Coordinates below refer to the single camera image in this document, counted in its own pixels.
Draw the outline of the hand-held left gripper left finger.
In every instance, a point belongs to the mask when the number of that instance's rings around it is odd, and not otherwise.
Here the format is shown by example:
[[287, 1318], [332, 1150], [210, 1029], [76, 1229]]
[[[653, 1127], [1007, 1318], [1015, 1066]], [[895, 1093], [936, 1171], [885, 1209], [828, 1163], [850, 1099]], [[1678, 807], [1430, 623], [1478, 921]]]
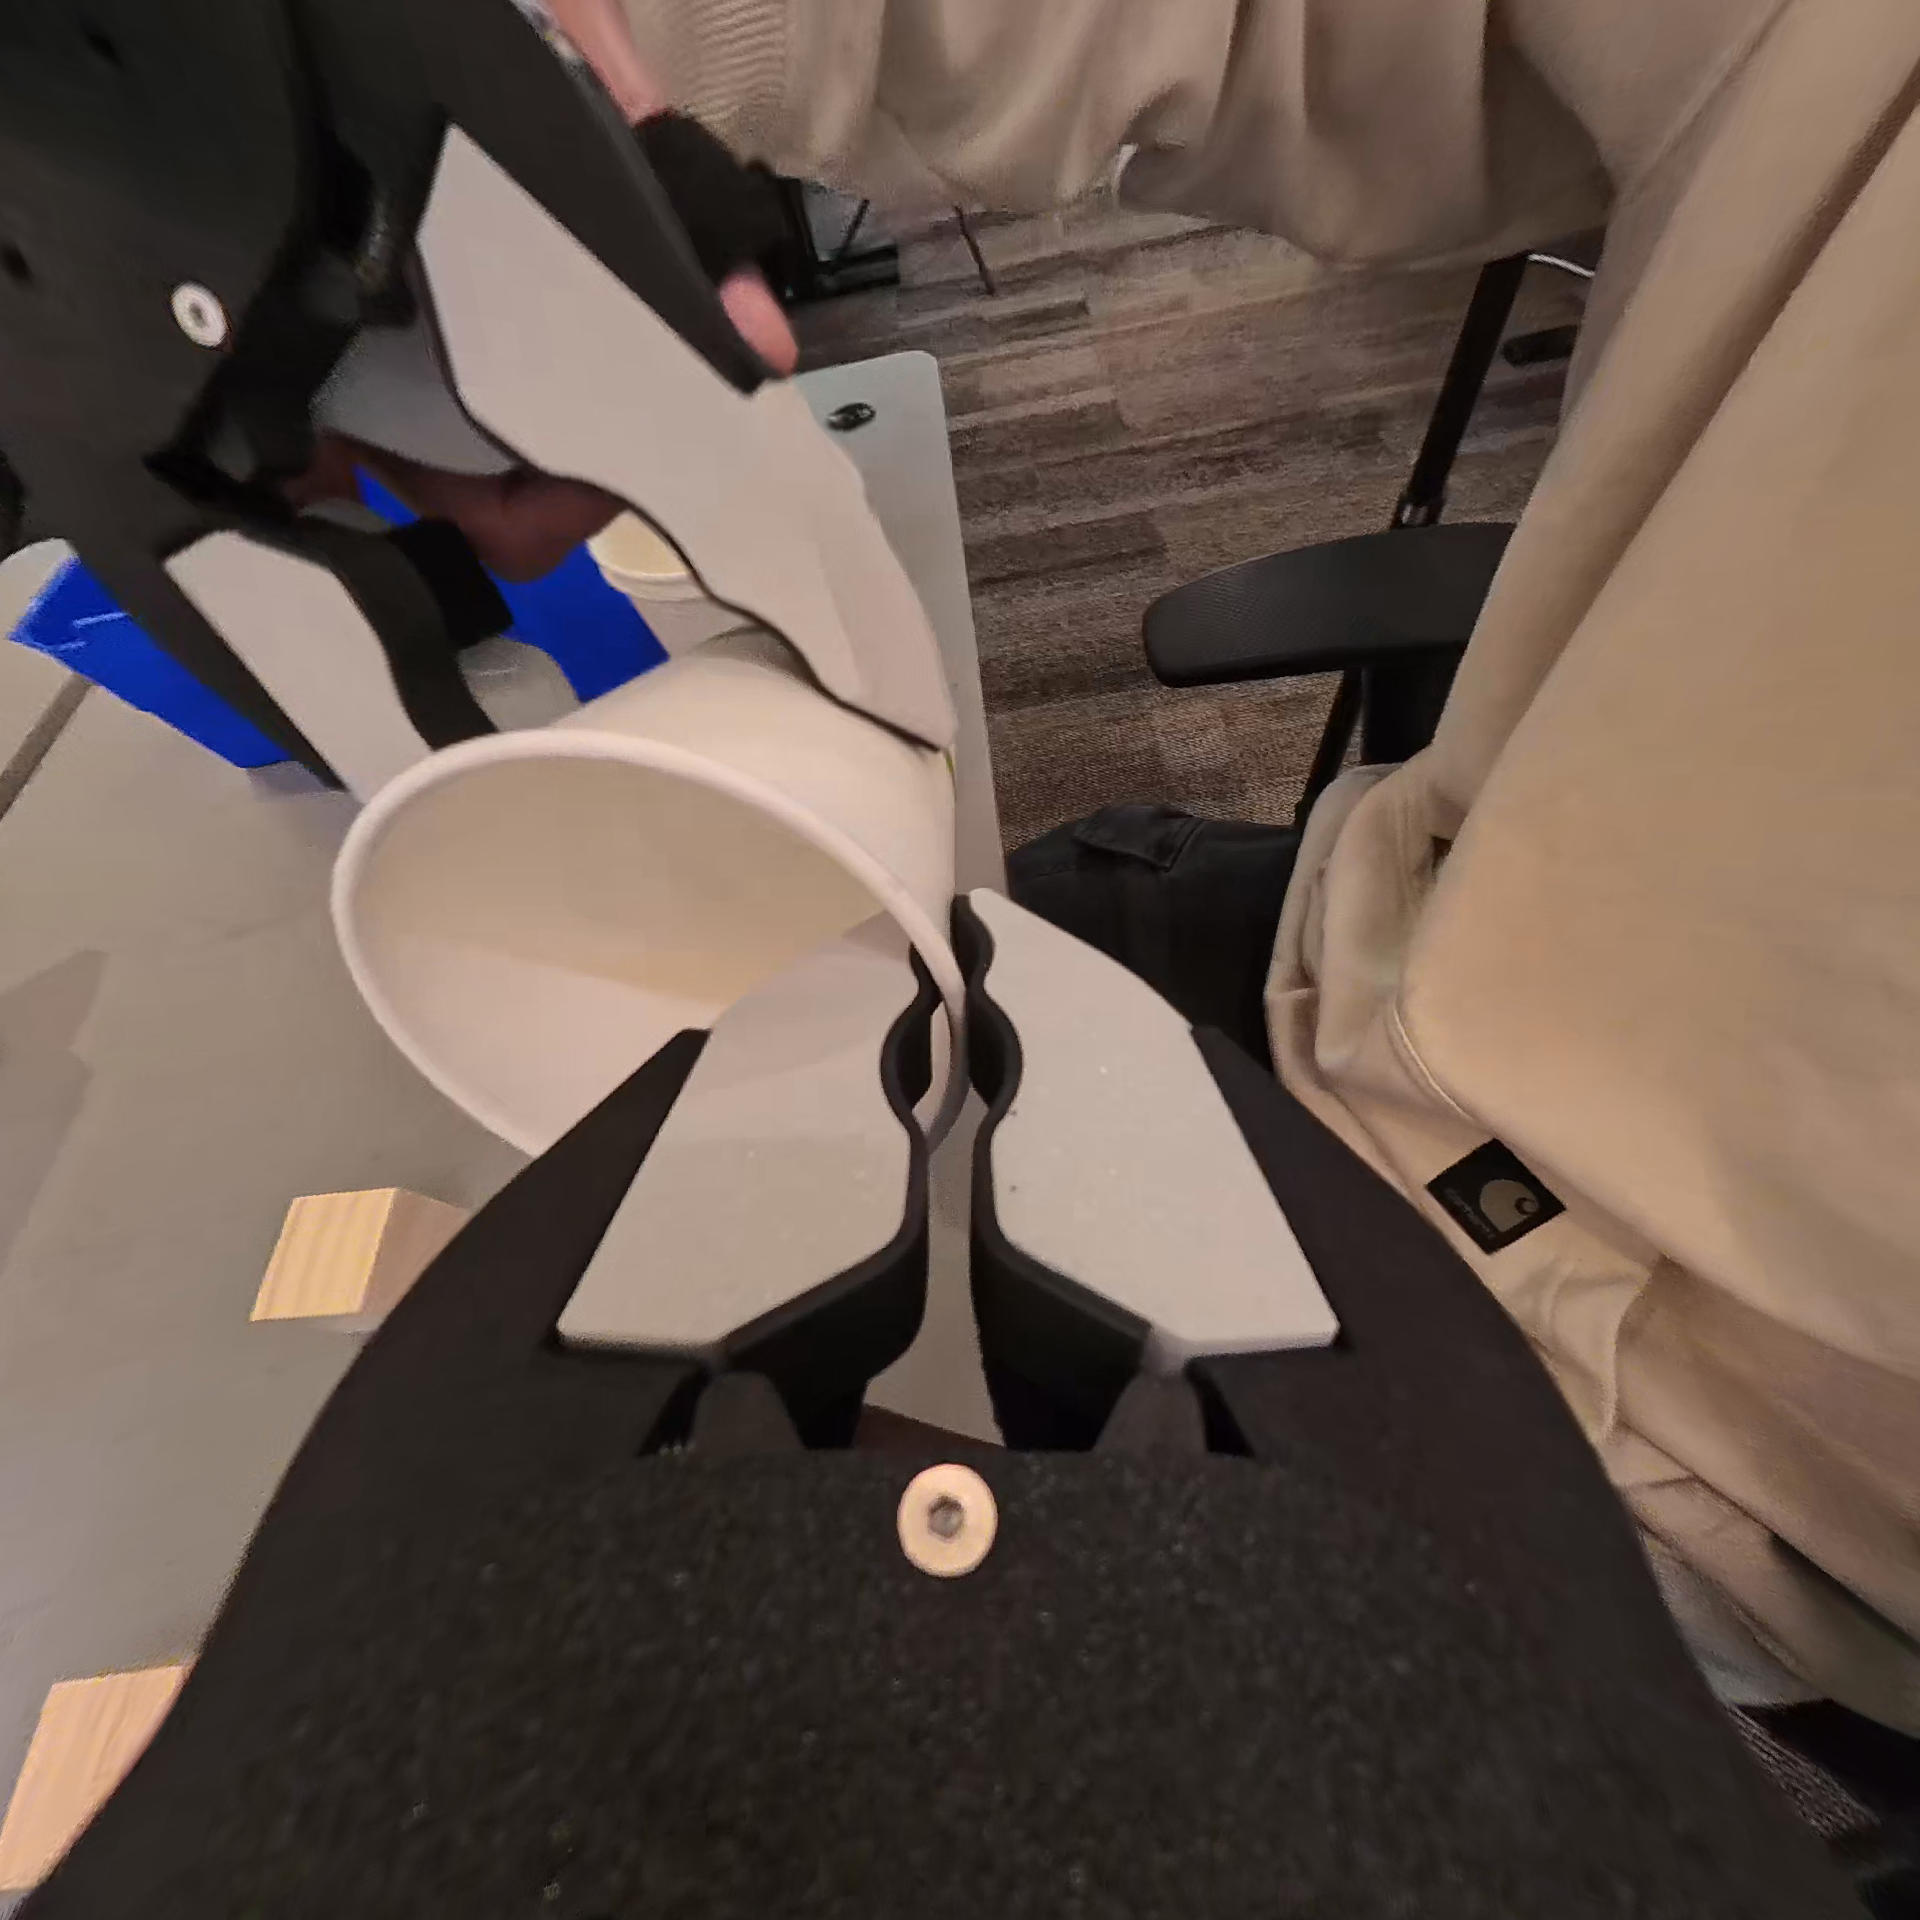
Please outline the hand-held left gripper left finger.
[[920, 1332], [932, 984], [903, 939], [835, 939], [710, 1031], [558, 1340], [766, 1377], [850, 1443]]

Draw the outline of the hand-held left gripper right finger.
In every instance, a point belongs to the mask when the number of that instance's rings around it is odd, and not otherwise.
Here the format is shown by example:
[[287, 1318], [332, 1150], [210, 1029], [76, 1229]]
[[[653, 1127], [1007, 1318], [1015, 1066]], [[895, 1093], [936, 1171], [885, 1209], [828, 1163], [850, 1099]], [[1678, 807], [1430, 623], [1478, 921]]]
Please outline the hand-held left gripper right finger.
[[1333, 1349], [1203, 1034], [1001, 892], [954, 900], [952, 939], [982, 1100], [971, 1321], [1004, 1446], [1089, 1451], [1137, 1380]]

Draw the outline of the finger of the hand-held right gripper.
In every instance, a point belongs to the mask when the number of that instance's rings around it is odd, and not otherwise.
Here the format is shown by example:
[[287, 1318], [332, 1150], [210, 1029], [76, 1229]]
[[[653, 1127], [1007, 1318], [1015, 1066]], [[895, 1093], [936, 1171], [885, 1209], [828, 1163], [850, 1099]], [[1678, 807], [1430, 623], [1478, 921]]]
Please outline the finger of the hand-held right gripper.
[[497, 733], [463, 659], [504, 601], [451, 525], [296, 516], [210, 532], [161, 562], [169, 586], [329, 785], [371, 800], [426, 756]]
[[736, 388], [453, 127], [417, 252], [451, 385], [480, 429], [643, 516], [846, 709], [954, 745], [920, 598], [792, 383]]

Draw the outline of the blue plastic bin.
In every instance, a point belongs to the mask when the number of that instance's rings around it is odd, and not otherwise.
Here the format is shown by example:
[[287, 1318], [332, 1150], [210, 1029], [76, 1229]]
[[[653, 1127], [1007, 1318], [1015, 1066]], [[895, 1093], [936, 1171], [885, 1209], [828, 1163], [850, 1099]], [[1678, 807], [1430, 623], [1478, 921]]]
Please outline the blue plastic bin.
[[[650, 625], [582, 546], [535, 579], [504, 583], [492, 574], [484, 592], [451, 565], [422, 560], [419, 571], [439, 579], [447, 606], [445, 632], [463, 652], [497, 640], [533, 648], [555, 664], [579, 704], [668, 659], [662, 629]], [[63, 562], [35, 592], [12, 638], [234, 766], [274, 762], [266, 733], [171, 659], [76, 560]]]

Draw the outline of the wooden cube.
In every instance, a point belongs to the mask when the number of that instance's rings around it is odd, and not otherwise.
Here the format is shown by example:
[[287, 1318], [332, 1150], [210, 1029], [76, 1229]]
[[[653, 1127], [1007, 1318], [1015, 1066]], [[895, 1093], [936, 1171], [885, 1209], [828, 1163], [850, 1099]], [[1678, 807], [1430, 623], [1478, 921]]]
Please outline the wooden cube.
[[407, 1188], [296, 1197], [249, 1321], [367, 1334], [400, 1304], [469, 1212]]
[[189, 1664], [69, 1678], [46, 1695], [1, 1824], [1, 1891], [26, 1893], [85, 1832], [167, 1718]]

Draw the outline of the person's right forearm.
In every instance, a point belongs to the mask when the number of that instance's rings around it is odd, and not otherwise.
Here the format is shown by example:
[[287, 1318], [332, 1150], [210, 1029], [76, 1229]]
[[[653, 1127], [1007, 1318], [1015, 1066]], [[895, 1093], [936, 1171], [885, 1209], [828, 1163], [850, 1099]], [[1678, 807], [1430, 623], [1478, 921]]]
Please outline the person's right forearm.
[[1038, 214], [1106, 179], [1333, 264], [1595, 229], [1595, 140], [1495, 5], [548, 5], [638, 122], [873, 202]]

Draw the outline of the person's right hand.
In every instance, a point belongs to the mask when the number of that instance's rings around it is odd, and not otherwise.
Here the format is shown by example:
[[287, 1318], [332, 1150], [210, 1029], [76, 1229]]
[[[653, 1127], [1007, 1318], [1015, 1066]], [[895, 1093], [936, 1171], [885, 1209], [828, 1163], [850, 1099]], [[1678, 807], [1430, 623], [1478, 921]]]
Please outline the person's right hand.
[[788, 379], [799, 346], [771, 278], [786, 232], [773, 178], [666, 104], [638, 69], [612, 69], [604, 80], [725, 312], [742, 391]]

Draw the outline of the black pants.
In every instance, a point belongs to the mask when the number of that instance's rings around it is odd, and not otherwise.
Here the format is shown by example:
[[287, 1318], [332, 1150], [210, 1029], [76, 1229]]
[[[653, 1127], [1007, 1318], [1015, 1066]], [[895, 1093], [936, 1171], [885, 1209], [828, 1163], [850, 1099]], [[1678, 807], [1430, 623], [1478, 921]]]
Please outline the black pants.
[[1010, 852], [1010, 898], [1272, 1066], [1266, 984], [1302, 835], [1106, 806]]

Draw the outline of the black office chair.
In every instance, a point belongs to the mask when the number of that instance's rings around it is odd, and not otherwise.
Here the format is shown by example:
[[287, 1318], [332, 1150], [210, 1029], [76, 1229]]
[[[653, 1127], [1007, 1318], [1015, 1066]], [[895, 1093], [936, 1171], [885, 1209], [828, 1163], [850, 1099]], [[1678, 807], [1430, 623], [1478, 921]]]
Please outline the black office chair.
[[1353, 745], [1359, 763], [1428, 746], [1513, 533], [1430, 525], [1219, 567], [1144, 612], [1148, 670], [1163, 687], [1338, 680], [1304, 826]]

